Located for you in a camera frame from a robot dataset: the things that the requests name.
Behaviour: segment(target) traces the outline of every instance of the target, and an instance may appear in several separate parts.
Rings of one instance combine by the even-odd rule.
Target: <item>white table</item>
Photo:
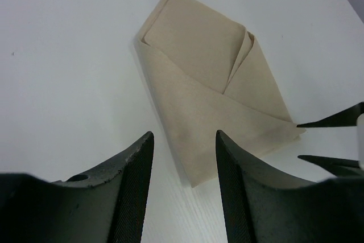
[[[364,24],[347,0],[199,0],[259,39],[296,122],[364,98]],[[67,179],[147,130],[155,157],[142,242],[226,242],[218,180],[191,189],[172,156],[133,38],[158,0],[0,0],[0,171]],[[265,158],[328,173],[299,154],[357,158],[355,129],[309,129]]]

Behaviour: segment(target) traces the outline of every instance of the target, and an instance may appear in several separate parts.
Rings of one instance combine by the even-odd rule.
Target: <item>cloth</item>
[[[223,130],[262,157],[299,137],[253,34],[196,0],[160,0],[138,34],[151,93],[191,186],[217,176]]]

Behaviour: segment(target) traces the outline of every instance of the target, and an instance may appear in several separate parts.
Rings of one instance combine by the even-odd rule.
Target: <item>cloth fold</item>
[[[217,176],[222,129],[255,156],[299,137],[246,28],[195,0],[160,0],[138,34],[152,95],[191,186]]]

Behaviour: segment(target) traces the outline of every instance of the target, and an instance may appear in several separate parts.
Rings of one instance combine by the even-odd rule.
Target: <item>screw hole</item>
[[[79,175],[75,175],[75,176],[69,178],[67,181],[68,182],[80,182],[80,181],[88,179],[88,178],[89,178],[89,176],[87,176],[87,175],[79,174]]]

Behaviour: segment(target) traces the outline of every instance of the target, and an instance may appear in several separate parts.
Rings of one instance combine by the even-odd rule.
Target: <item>beige cloth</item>
[[[138,35],[162,123],[192,187],[216,177],[222,129],[255,156],[296,128],[253,34],[195,0],[160,0]]]

